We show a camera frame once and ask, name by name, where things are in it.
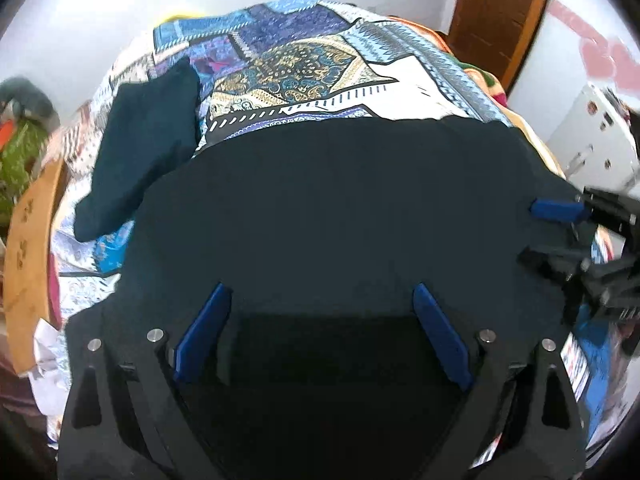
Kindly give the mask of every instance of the colorful blanket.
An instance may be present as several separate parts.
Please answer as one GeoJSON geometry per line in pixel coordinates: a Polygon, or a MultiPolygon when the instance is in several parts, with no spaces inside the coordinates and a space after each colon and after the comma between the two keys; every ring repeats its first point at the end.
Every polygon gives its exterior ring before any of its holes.
{"type": "MultiPolygon", "coordinates": [[[[189,58],[201,84],[195,112],[202,136],[194,156],[217,142],[277,124],[455,114],[509,126],[516,123],[550,170],[560,174],[526,122],[494,100],[500,92],[489,89],[501,90],[499,82],[461,64],[447,50],[442,40],[411,25],[323,0],[278,0],[225,16],[180,18],[136,38],[74,124],[61,128],[49,144],[47,158],[63,156],[72,175],[51,236],[63,322],[114,291],[134,228],[130,221],[116,233],[89,243],[79,243],[73,233],[75,206],[91,189],[114,96],[120,85],[156,78],[183,57],[189,58]]],[[[594,256],[602,257],[598,244],[594,256]]],[[[578,342],[569,341],[566,347],[566,359],[586,362],[578,342]]],[[[58,383],[68,388],[63,333],[50,349],[62,377],[58,383]]],[[[577,397],[587,389],[585,376],[588,371],[581,367],[574,378],[577,397]]],[[[50,438],[55,443],[60,418],[51,420],[50,438]]],[[[483,455],[483,460],[491,455],[483,455]]]]}

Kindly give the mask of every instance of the heart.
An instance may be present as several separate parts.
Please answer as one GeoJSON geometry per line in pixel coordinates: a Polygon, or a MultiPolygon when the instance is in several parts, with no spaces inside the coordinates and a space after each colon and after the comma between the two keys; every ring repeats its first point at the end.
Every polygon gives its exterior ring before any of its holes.
{"type": "Polygon", "coordinates": [[[617,41],[611,45],[610,53],[616,64],[616,88],[620,91],[640,92],[640,64],[631,57],[628,48],[617,41]]]}
{"type": "Polygon", "coordinates": [[[605,46],[598,46],[594,40],[580,40],[580,54],[587,76],[595,79],[611,79],[616,73],[616,65],[608,55],[605,46]]]}

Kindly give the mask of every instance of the wooden door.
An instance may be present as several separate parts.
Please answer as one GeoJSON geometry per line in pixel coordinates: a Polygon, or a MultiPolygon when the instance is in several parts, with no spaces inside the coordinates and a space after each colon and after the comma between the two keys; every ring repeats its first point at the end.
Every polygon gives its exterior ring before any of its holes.
{"type": "Polygon", "coordinates": [[[493,73],[508,90],[546,0],[458,0],[447,42],[456,57],[493,73]]]}

